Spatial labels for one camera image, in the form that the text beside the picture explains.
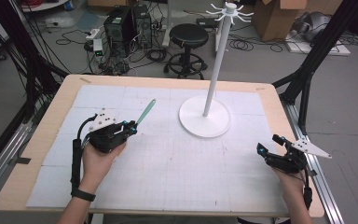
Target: floor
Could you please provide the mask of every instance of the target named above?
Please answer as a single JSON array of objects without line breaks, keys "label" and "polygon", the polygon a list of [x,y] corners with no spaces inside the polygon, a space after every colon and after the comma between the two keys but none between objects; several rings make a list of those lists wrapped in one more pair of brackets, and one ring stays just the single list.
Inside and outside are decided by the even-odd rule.
[{"label": "floor", "polygon": [[[103,13],[90,11],[84,1],[79,1],[77,9],[71,12],[54,8],[42,13],[35,13],[39,20],[48,16],[61,15],[73,18],[76,26],[63,29],[43,30],[43,37],[71,73],[89,72],[87,57],[83,45],[71,43],[60,46],[56,40],[62,34],[75,29],[88,30],[99,27],[103,22]],[[160,17],[155,10],[155,17]],[[180,21],[194,21],[198,16],[191,15],[177,18]],[[256,36],[254,27],[244,27],[236,22],[232,34]],[[84,41],[81,33],[71,33],[72,40]],[[205,79],[210,79],[214,62],[214,36],[209,42],[194,50],[209,66],[204,72]],[[268,45],[254,44],[250,51],[234,49],[227,45],[220,69],[219,80],[239,82],[272,83],[294,71],[304,61],[305,54],[289,53],[285,45],[276,52]],[[307,118],[307,130],[313,144],[323,148],[333,156],[332,160],[319,159],[327,183],[333,192],[337,206],[345,223],[358,223],[358,46],[347,46],[349,57],[328,56],[316,71],[310,90],[310,104]],[[169,52],[181,51],[170,46]],[[133,54],[135,61],[143,55],[141,51]],[[131,63],[131,67],[150,63],[142,59]],[[124,76],[131,77],[170,77],[174,74],[162,72],[163,63],[152,63],[131,69]],[[6,128],[25,101],[25,91],[20,78],[10,59],[0,61],[0,134]],[[11,166],[0,177],[0,188],[10,174]],[[11,213],[0,212],[0,223],[54,223],[59,214],[53,213]],[[314,223],[329,223],[326,217],[315,218]]]}]

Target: stool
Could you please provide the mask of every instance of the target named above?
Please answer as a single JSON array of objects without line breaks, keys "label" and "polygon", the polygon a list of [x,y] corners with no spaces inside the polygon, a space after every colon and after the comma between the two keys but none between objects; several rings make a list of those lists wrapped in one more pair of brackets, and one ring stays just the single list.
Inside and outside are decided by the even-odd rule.
[{"label": "stool", "polygon": [[207,69],[208,65],[200,56],[191,53],[191,50],[208,42],[208,32],[196,24],[185,23],[174,26],[170,31],[170,38],[181,49],[185,48],[185,52],[173,55],[165,64],[164,73],[168,73],[171,69],[178,78],[199,74],[200,79],[203,80],[201,71]]}]

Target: wrist strap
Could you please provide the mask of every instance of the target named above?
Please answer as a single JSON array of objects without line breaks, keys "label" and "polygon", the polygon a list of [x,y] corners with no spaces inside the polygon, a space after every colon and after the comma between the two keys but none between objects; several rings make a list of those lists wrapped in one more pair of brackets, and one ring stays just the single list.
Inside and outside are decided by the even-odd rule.
[{"label": "wrist strap", "polygon": [[95,199],[95,194],[90,194],[80,189],[72,189],[71,195],[89,202],[93,202]]}]

